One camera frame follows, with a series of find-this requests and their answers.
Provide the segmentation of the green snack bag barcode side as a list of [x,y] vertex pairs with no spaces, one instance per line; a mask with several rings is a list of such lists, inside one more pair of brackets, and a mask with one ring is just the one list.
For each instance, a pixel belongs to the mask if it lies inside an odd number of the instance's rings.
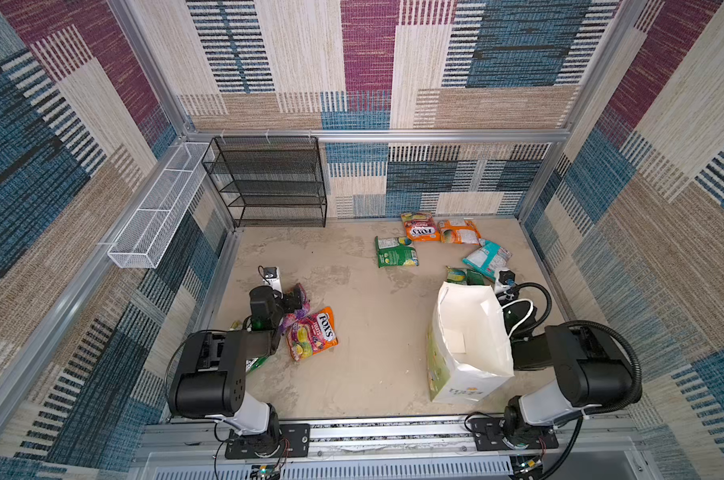
[[419,265],[413,241],[407,237],[376,237],[375,247],[379,268],[415,267]]

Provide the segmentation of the white floral paper bag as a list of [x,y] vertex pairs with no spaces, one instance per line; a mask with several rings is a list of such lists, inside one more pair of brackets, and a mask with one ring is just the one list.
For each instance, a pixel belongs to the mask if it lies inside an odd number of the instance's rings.
[[502,307],[489,286],[445,282],[427,332],[430,400],[475,405],[514,376]]

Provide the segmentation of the purple Fox's berries candy bag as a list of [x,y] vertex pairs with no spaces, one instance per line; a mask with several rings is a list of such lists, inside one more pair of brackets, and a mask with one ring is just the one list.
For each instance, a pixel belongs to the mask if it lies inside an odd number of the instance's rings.
[[285,334],[296,321],[310,313],[310,299],[301,283],[297,283],[282,295],[284,316],[280,324],[280,333]]

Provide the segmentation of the green yellow snack bag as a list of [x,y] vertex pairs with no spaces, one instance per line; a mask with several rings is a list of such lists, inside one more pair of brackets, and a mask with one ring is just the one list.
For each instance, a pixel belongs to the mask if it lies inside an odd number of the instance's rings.
[[227,347],[234,352],[234,359],[243,366],[244,372],[250,373],[272,354],[271,331],[253,330],[247,319],[227,335]]

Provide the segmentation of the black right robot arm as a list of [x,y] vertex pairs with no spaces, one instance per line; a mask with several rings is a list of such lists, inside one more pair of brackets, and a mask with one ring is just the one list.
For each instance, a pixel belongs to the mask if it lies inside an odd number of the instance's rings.
[[575,320],[534,331],[548,319],[553,300],[542,285],[526,282],[496,294],[510,340],[514,369],[551,368],[555,380],[511,399],[504,411],[504,442],[512,449],[541,445],[555,426],[639,402],[643,370],[638,354],[617,330]]

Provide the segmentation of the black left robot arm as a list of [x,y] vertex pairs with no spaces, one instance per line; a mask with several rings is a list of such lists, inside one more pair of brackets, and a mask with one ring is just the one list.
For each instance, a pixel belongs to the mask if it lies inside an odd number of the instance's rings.
[[172,415],[210,420],[228,460],[304,458],[310,426],[280,425],[275,407],[246,390],[248,362],[274,355],[286,330],[286,317],[304,306],[297,285],[281,293],[269,285],[249,293],[251,315],[239,328],[200,330],[179,347],[180,360],[167,390]]

